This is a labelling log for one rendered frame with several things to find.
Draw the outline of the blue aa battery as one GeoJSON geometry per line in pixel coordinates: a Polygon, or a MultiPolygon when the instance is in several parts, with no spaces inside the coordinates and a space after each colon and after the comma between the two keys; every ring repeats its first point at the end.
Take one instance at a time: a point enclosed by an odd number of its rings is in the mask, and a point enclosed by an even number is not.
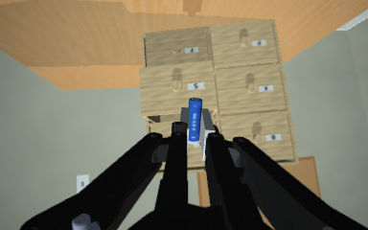
{"type": "Polygon", "coordinates": [[[199,143],[202,99],[189,99],[189,144],[199,143]]]}

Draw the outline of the light wooden drawer front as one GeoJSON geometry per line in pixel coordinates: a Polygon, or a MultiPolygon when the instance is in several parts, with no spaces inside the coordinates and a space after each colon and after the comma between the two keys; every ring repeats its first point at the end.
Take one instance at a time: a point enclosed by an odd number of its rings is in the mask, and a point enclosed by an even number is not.
{"type": "Polygon", "coordinates": [[[147,67],[208,60],[205,30],[148,35],[145,40],[147,67]]]}
{"type": "Polygon", "coordinates": [[[278,62],[271,22],[210,29],[210,41],[214,70],[278,62]]]}
{"type": "Polygon", "coordinates": [[[286,108],[279,66],[217,72],[215,85],[219,117],[286,108]]]}
{"type": "Polygon", "coordinates": [[[227,141],[244,137],[273,160],[294,159],[287,114],[219,120],[219,127],[227,141]]]}
{"type": "Polygon", "coordinates": [[[139,68],[141,116],[153,123],[180,121],[189,99],[202,100],[211,118],[218,110],[213,61],[139,68]]]}
{"type": "MultiPolygon", "coordinates": [[[[156,132],[161,133],[163,138],[170,137],[172,135],[172,125],[162,125],[162,126],[151,126],[150,133],[156,132]]],[[[159,170],[165,169],[166,162],[162,162],[162,167],[159,170]]],[[[198,144],[188,143],[188,156],[187,156],[187,168],[192,167],[204,167],[205,161],[202,160],[200,136],[198,144]]]]}

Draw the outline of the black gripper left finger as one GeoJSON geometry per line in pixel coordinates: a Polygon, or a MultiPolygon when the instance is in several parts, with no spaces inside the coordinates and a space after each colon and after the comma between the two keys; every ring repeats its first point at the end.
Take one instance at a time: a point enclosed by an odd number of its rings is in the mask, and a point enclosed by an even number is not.
{"type": "Polygon", "coordinates": [[[172,135],[152,132],[78,194],[27,220],[20,230],[117,230],[166,162],[149,230],[189,230],[189,107],[172,135]]]}

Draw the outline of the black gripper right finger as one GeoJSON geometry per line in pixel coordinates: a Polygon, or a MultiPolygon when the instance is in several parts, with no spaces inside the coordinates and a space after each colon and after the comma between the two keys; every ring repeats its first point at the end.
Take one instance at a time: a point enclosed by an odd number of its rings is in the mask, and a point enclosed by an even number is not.
{"type": "Polygon", "coordinates": [[[259,209],[275,230],[368,230],[329,206],[248,139],[225,140],[208,108],[201,110],[199,135],[210,206],[222,206],[226,230],[271,230],[259,209]]]}

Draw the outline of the small wooden chest of drawers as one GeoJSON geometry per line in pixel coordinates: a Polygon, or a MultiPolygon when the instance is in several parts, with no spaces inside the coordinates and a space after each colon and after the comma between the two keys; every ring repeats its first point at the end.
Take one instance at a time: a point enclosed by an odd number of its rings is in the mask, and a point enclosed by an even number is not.
{"type": "MultiPolygon", "coordinates": [[[[287,90],[284,66],[283,66],[283,61],[282,61],[282,56],[281,56],[281,50],[280,50],[280,44],[279,44],[279,38],[278,38],[275,19],[274,20],[265,20],[265,21],[256,21],[256,22],[246,22],[246,23],[238,23],[238,24],[212,26],[212,27],[194,28],[194,29],[186,29],[186,30],[168,31],[168,32],[160,32],[160,33],[152,33],[152,34],[141,34],[141,37],[142,37],[143,67],[147,67],[145,36],[148,36],[148,35],[164,35],[164,34],[172,34],[172,33],[181,33],[181,32],[189,32],[189,31],[205,30],[208,60],[212,60],[211,42],[210,42],[210,34],[209,34],[210,29],[224,28],[224,27],[234,27],[234,26],[242,26],[242,25],[251,25],[251,24],[261,24],[261,23],[269,23],[269,22],[272,23],[272,29],[273,29],[273,34],[274,34],[276,52],[277,52],[277,57],[278,57],[277,64],[268,64],[268,65],[258,65],[258,66],[248,66],[248,67],[214,70],[214,77],[215,77],[215,73],[217,73],[217,72],[227,72],[227,71],[237,71],[237,70],[246,70],[246,69],[256,69],[256,68],[266,68],[266,67],[279,66],[282,85],[283,85],[283,92],[284,92],[286,108],[282,109],[280,111],[277,111],[277,112],[246,114],[246,115],[236,115],[236,116],[225,116],[225,117],[219,117],[219,111],[217,110],[217,112],[215,113],[215,115],[212,118],[212,121],[215,121],[216,126],[218,127],[218,131],[220,133],[219,120],[245,118],[245,117],[256,117],[256,116],[266,116],[266,115],[277,115],[277,114],[287,114],[288,127],[289,127],[289,133],[290,133],[290,139],[291,139],[294,159],[277,160],[275,162],[278,163],[280,166],[298,165],[299,164],[299,159],[298,159],[298,153],[297,153],[297,148],[296,148],[295,135],[294,135],[292,118],[291,118],[289,100],[288,100],[288,90],[287,90]]],[[[150,133],[150,127],[151,126],[171,125],[174,122],[180,122],[180,121],[153,123],[153,122],[146,119],[147,134],[150,133]]],[[[204,171],[204,167],[193,167],[193,168],[187,168],[187,173],[205,173],[205,171],[204,171]]]]}

